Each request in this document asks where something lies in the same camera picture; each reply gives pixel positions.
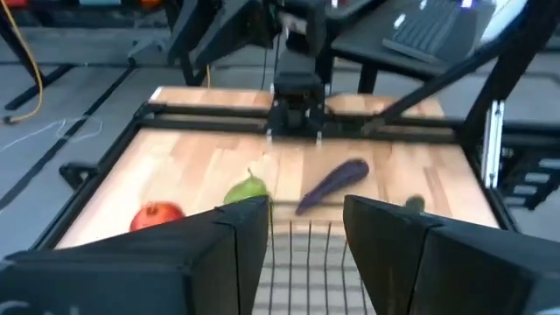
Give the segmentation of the dark green cucumber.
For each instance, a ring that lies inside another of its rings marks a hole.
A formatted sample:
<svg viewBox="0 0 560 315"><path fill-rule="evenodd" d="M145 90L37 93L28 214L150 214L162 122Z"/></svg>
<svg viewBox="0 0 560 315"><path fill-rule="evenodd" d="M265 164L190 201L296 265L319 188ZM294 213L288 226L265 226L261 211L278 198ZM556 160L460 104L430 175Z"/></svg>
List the dark green cucumber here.
<svg viewBox="0 0 560 315"><path fill-rule="evenodd" d="M425 210L425 198L419 194L412 195L406 199L403 206L410 211L422 213Z"/></svg>

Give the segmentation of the black aluminium table frame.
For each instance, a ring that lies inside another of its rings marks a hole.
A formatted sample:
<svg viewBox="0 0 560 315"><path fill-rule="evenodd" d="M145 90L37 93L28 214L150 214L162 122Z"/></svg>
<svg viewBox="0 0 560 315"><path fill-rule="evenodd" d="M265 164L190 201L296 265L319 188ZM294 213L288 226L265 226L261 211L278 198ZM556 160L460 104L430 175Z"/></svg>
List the black aluminium table frame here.
<svg viewBox="0 0 560 315"><path fill-rule="evenodd" d="M336 94L325 98L321 143L268 141L272 93L249 89L159 87L97 164L66 164L73 196L34 243L69 249L130 233L140 208L180 206L185 217L225 206L250 169L269 191L269 258L347 252L347 195L403 207L419 194L429 214L515 230L499 171L485 188L481 155L488 109L506 101L560 23L560 0L507 0L485 44L402 98ZM501 148L560 154L560 126L504 123ZM362 158L369 174L296 215L301 199L334 168Z"/></svg>

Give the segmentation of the purple eggplant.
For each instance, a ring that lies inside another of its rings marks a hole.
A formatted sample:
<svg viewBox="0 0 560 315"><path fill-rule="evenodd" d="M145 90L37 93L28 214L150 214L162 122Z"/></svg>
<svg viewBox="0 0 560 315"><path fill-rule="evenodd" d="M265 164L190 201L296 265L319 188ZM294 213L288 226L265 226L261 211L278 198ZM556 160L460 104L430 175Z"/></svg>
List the purple eggplant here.
<svg viewBox="0 0 560 315"><path fill-rule="evenodd" d="M368 163L362 158L351 158L334 168L299 202L295 214L302 215L306 210L317 206L320 201L338 190L354 185L369 174Z"/></svg>

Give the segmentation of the silver aluminium extrusion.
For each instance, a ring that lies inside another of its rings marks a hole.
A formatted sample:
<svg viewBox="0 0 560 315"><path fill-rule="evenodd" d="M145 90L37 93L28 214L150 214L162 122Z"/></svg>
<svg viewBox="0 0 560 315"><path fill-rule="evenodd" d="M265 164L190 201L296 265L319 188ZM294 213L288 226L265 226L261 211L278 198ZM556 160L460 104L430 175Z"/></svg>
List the silver aluminium extrusion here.
<svg viewBox="0 0 560 315"><path fill-rule="evenodd" d="M480 175L485 188L496 188L501 159L504 101L493 101L486 112Z"/></svg>

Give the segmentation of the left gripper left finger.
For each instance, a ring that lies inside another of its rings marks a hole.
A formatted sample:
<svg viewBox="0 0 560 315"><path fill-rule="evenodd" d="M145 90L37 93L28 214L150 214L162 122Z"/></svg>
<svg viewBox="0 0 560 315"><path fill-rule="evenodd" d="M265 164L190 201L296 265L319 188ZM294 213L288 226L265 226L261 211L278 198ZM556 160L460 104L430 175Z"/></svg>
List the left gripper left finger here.
<svg viewBox="0 0 560 315"><path fill-rule="evenodd" d="M269 232L254 197L0 262L0 315L251 315Z"/></svg>

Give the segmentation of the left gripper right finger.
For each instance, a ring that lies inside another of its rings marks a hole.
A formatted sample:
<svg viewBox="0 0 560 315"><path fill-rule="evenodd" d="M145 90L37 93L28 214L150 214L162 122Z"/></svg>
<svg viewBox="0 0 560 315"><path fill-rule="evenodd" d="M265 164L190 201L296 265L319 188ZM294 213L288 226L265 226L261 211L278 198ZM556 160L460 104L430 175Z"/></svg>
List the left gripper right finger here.
<svg viewBox="0 0 560 315"><path fill-rule="evenodd" d="M347 195L377 315L560 315L560 242Z"/></svg>

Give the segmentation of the green pear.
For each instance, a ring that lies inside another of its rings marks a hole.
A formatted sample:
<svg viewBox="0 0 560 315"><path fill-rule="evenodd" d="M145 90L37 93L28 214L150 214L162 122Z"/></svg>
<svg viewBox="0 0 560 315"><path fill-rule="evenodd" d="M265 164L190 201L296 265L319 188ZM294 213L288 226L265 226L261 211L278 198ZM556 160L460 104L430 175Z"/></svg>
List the green pear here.
<svg viewBox="0 0 560 315"><path fill-rule="evenodd" d="M227 191L223 203L231 204L255 196L268 195L269 191L265 182L248 169L248 177L238 182Z"/></svg>

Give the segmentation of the red apple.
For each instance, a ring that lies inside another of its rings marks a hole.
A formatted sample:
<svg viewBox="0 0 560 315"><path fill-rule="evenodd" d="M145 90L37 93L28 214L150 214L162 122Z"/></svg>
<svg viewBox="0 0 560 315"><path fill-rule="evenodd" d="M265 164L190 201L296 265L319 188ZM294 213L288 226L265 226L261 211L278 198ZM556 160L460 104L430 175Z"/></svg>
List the red apple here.
<svg viewBox="0 0 560 315"><path fill-rule="evenodd" d="M183 218L179 205L168 201L153 201L144 204L129 224L129 231L160 225Z"/></svg>

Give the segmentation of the black desk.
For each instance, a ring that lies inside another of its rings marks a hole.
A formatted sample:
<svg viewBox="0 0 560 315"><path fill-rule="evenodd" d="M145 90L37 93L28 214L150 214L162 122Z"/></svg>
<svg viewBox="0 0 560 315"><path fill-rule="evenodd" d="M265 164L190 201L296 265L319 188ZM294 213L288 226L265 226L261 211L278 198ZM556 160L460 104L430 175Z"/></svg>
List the black desk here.
<svg viewBox="0 0 560 315"><path fill-rule="evenodd" d="M449 0L471 6L476 12L476 29L472 49L463 59L455 62L426 63L411 58L382 45L382 40L394 30L394 22L407 9L419 5L421 0L387 0L370 11L359 22L343 31L333 42L334 54L345 60L361 64L358 91L371 94L380 71L429 81L449 70L473 54L480 45L483 34L496 10L494 0Z"/></svg>

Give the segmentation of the black keyboard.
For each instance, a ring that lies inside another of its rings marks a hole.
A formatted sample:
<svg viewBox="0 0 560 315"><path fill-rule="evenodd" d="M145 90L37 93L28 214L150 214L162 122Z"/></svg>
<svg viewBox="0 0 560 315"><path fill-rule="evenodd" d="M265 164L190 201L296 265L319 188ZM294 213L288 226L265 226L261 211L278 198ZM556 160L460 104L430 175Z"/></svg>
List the black keyboard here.
<svg viewBox="0 0 560 315"><path fill-rule="evenodd" d="M394 22L382 45L426 63L455 62L472 49L476 12L449 0L421 0Z"/></svg>

